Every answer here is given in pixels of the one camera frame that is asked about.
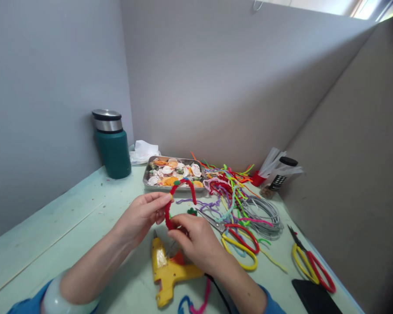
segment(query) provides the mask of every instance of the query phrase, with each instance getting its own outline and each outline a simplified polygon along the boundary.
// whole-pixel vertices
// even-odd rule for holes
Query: coiled wire
[[[270,221],[273,227],[262,223],[262,222],[251,222],[250,226],[257,231],[258,234],[262,235],[268,240],[278,240],[281,236],[284,225],[281,222],[281,217],[279,216],[278,210],[275,205],[263,198],[258,198],[255,196],[249,196],[243,204],[244,210],[247,216],[251,219],[266,220]],[[260,216],[255,211],[253,211],[253,206],[258,210],[263,210],[268,216]]]

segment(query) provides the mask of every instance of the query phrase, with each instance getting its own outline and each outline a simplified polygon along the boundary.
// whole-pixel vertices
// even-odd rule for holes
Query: scissors
[[[291,235],[293,236],[293,239],[295,242],[291,253],[294,257],[294,260],[297,263],[297,266],[300,268],[300,270],[303,272],[303,274],[305,274],[312,282],[314,282],[315,284],[321,284],[327,291],[329,291],[331,294],[334,294],[336,292],[336,287],[332,281],[332,278],[329,276],[328,272],[324,269],[322,264],[319,263],[316,256],[314,256],[311,251],[307,251],[306,248],[301,244],[301,242],[297,238],[297,235],[296,235],[295,231],[293,230],[293,228],[288,226],[288,229],[290,229]],[[308,260],[306,258],[306,255],[304,255],[302,253],[302,251],[304,251],[306,253]],[[297,253],[303,259],[303,262],[304,262],[304,264],[306,264],[310,274],[301,266],[301,263],[297,258]],[[317,270],[316,265],[319,266],[320,270],[322,271],[322,273],[326,277],[326,280],[329,283],[329,286],[323,280],[322,276],[320,275],[319,271]]]
[[[253,265],[251,266],[247,266],[244,265],[242,263],[239,262],[240,266],[242,266],[242,268],[246,271],[254,271],[257,267],[258,267],[258,259],[256,258],[255,254],[259,253],[259,243],[258,240],[256,240],[256,238],[254,237],[254,235],[247,230],[245,227],[241,226],[241,225],[237,225],[237,224],[223,224],[223,223],[219,223],[216,222],[214,219],[212,219],[210,216],[208,216],[207,214],[205,214],[204,212],[202,212],[199,208],[196,209],[201,216],[203,216],[206,220],[208,220],[208,222],[217,230],[221,233],[221,242],[224,245],[224,248],[226,249],[227,252],[230,252],[226,241],[229,242],[230,244],[238,247],[239,249],[245,251],[252,259],[253,259]],[[224,232],[226,231],[226,229],[229,228],[229,232],[239,241],[236,242],[233,239],[230,239],[229,237],[227,237]],[[246,232],[250,238],[252,239],[253,243],[255,244],[255,249],[251,248],[249,245],[247,245],[247,243],[232,229],[232,228],[239,228],[241,230],[243,230],[244,232]]]

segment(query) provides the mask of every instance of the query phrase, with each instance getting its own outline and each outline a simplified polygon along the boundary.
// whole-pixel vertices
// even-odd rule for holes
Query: red cup
[[[252,177],[252,184],[253,184],[254,186],[256,186],[256,187],[260,186],[260,185],[263,183],[263,181],[266,180],[266,178],[261,177],[260,175],[258,175],[258,173],[259,173],[258,170],[255,171],[255,174],[254,174],[253,177]]]

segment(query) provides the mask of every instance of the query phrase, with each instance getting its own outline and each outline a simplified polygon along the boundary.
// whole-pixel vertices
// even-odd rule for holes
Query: white wall
[[[1,0],[0,235],[101,166],[96,108],[133,142],[119,0]]]
[[[380,23],[287,148],[307,175],[292,218],[366,313],[393,309],[393,18]]]
[[[239,170],[284,148],[368,21],[251,1],[122,1],[137,139]]]

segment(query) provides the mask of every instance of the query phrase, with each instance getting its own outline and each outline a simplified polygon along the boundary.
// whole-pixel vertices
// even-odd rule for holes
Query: yellow glue gun
[[[181,251],[173,259],[167,258],[163,242],[157,237],[156,231],[152,242],[152,264],[154,282],[160,281],[160,291],[156,295],[158,308],[162,308],[173,298],[173,286],[176,282],[204,275],[194,264],[183,264]]]

